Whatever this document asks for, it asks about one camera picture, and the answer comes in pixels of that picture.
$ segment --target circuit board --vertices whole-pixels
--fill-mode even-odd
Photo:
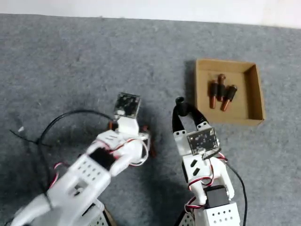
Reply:
[[[140,96],[127,93],[119,93],[114,108],[115,115],[136,118],[140,106],[140,101]]]
[[[213,128],[190,133],[187,135],[187,139],[193,155],[201,151],[206,152],[218,148],[216,133]]]

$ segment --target hole in bracket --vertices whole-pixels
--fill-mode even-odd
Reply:
[[[196,165],[198,161],[197,160],[193,160],[192,163],[190,164],[191,167],[194,167]]]
[[[199,168],[196,168],[196,170],[193,172],[193,175],[194,175],[194,176],[197,175],[198,172],[199,172]]]

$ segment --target gray carpet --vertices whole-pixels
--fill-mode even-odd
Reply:
[[[191,197],[171,130],[174,99],[193,101],[197,58],[256,62],[267,119],[258,127],[216,125],[223,153],[244,179],[247,225],[301,222],[301,30],[230,24],[0,15],[0,223],[40,190],[23,143],[57,115],[79,107],[112,114],[119,92],[142,96],[156,159],[114,178],[101,196],[120,226],[173,225]],[[73,116],[49,133],[51,164],[73,162],[104,130]],[[242,189],[230,173],[241,218]]]

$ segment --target black rubber tip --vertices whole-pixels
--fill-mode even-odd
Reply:
[[[236,91],[237,91],[236,85],[229,86],[226,94],[226,99],[232,101]]]
[[[188,106],[187,106],[187,103],[185,102],[184,97],[178,97],[175,100],[175,104],[176,104],[179,116],[185,117],[186,115],[188,115],[188,111],[187,111]]]
[[[217,90],[218,90],[218,83],[217,82],[211,82],[210,84],[210,96],[216,97],[217,96]]]
[[[217,85],[217,98],[220,99],[221,97],[225,96],[226,87],[223,84]]]

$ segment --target bullet-shaped object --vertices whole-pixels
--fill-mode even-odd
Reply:
[[[210,84],[210,108],[215,108],[216,96],[218,90],[217,80],[213,80]]]
[[[224,97],[224,102],[222,104],[222,111],[226,111],[229,103],[233,100],[233,97],[237,91],[237,86],[232,85],[228,88],[226,96]]]
[[[217,87],[217,100],[223,101],[223,97],[225,96],[226,87],[224,85],[224,80],[226,76],[224,74],[220,74],[218,76],[218,87]]]

